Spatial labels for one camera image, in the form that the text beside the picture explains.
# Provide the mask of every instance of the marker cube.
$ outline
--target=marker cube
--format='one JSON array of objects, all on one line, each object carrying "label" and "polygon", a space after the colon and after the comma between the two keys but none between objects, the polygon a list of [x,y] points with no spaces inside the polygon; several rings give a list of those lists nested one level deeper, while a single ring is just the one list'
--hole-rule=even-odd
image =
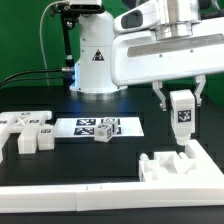
[{"label": "marker cube", "polygon": [[195,98],[190,90],[170,93],[171,125],[179,145],[187,145],[195,132]]},{"label": "marker cube", "polygon": [[100,142],[109,142],[113,137],[111,124],[100,123],[94,128],[94,139]]},{"label": "marker cube", "polygon": [[43,125],[38,131],[38,149],[53,150],[54,149],[54,129],[52,125]]},{"label": "marker cube", "polygon": [[113,134],[116,135],[118,132],[118,119],[114,117],[105,117],[103,119],[103,123],[105,124],[111,124],[112,125],[112,131]]}]

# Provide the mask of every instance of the black table surface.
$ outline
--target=black table surface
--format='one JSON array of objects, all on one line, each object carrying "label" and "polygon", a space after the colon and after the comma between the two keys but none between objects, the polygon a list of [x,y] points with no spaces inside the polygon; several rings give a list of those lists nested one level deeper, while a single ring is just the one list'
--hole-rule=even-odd
[{"label": "black table surface", "polygon": [[[168,91],[192,86],[166,86]],[[197,139],[220,169],[224,169],[224,109],[202,96],[196,110]],[[170,111],[163,112],[150,87],[129,88],[123,97],[88,101],[65,95],[62,87],[9,87],[0,90],[0,112],[50,110],[57,118],[139,117],[144,137],[56,139],[54,151],[19,155],[18,135],[3,148],[1,186],[138,181],[141,153],[183,151],[177,146]],[[91,212],[1,214],[0,223],[223,223],[224,206],[127,209]]]}]

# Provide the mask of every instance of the warning label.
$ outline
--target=warning label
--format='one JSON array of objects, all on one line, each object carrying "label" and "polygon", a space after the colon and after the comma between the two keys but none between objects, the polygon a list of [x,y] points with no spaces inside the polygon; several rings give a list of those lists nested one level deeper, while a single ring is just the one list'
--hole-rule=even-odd
[{"label": "warning label", "polygon": [[96,54],[93,57],[93,61],[105,61],[100,50],[97,50]]}]

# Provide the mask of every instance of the green background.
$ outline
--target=green background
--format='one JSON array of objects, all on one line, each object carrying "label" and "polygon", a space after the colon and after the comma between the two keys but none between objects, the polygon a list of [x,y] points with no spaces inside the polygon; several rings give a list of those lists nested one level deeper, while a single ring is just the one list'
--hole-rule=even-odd
[{"label": "green background", "polygon": [[[24,70],[43,69],[40,50],[39,23],[46,6],[52,0],[1,0],[0,12],[0,80]],[[219,0],[224,8],[224,0]],[[104,0],[106,10],[114,17],[125,12],[120,0]],[[79,58],[78,26],[70,33],[75,60]],[[64,45],[59,15],[45,17],[44,46],[49,68],[64,66]],[[175,80],[171,83],[193,84],[193,79]],[[46,81],[16,83],[16,85],[46,85]],[[50,81],[61,85],[61,81]],[[207,76],[205,93],[224,106],[224,75]]]}]

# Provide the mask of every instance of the white block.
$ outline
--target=white block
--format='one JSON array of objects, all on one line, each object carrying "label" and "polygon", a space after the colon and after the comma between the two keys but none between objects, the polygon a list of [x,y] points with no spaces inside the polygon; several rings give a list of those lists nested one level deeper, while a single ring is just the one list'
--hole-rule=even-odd
[{"label": "white block", "polygon": [[112,130],[113,134],[116,135],[118,132],[118,119],[115,117],[105,117],[103,119],[103,123],[105,124],[111,124],[112,125]]},{"label": "white block", "polygon": [[45,123],[42,113],[33,113],[20,134],[17,142],[19,154],[34,154],[37,149],[37,134],[39,126]]},{"label": "white block", "polygon": [[94,128],[94,139],[100,142],[109,142],[113,137],[112,125],[100,123]]},{"label": "white block", "polygon": [[171,125],[179,145],[187,145],[195,132],[195,98],[190,90],[170,93]]},{"label": "white block", "polygon": [[54,149],[54,126],[43,125],[39,127],[38,131],[38,149],[39,150],[53,150]]}]

